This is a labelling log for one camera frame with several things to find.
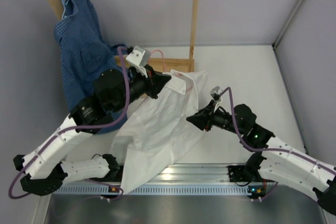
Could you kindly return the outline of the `pink wire hanger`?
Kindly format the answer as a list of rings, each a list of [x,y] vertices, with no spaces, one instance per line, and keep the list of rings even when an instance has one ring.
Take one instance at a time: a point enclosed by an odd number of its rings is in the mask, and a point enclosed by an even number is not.
[[[164,85],[165,89],[179,94],[187,94],[194,90],[194,81],[186,74],[194,70],[193,59],[167,58],[162,50],[155,49],[151,52],[149,63],[154,70],[171,77],[170,81]]]

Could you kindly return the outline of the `white shirt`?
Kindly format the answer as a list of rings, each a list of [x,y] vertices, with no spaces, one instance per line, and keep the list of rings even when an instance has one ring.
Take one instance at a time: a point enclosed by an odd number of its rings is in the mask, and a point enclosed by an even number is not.
[[[157,99],[145,98],[114,137],[110,153],[123,163],[125,194],[149,182],[189,152],[204,132],[187,117],[198,111],[207,72],[171,70]]]

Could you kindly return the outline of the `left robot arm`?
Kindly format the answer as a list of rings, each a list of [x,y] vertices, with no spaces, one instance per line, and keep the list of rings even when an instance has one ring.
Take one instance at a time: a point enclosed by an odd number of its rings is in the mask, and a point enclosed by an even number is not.
[[[138,73],[135,67],[124,72],[104,71],[93,82],[93,95],[80,100],[42,145],[30,154],[14,157],[22,190],[46,196],[62,185],[79,180],[111,182],[117,179],[120,166],[111,154],[79,162],[66,162],[64,158],[81,142],[121,123],[129,104],[142,95],[157,99],[171,78],[149,65],[144,67],[144,73]]]

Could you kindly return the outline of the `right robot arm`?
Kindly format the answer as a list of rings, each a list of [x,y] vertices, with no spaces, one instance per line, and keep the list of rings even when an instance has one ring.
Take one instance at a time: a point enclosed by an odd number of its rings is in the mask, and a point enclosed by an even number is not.
[[[235,106],[234,114],[230,114],[223,108],[216,108],[211,101],[186,120],[202,131],[217,127],[235,133],[244,148],[252,152],[244,166],[249,180],[272,180],[286,185],[334,215],[335,166],[293,148],[257,124],[256,119],[245,104]]]

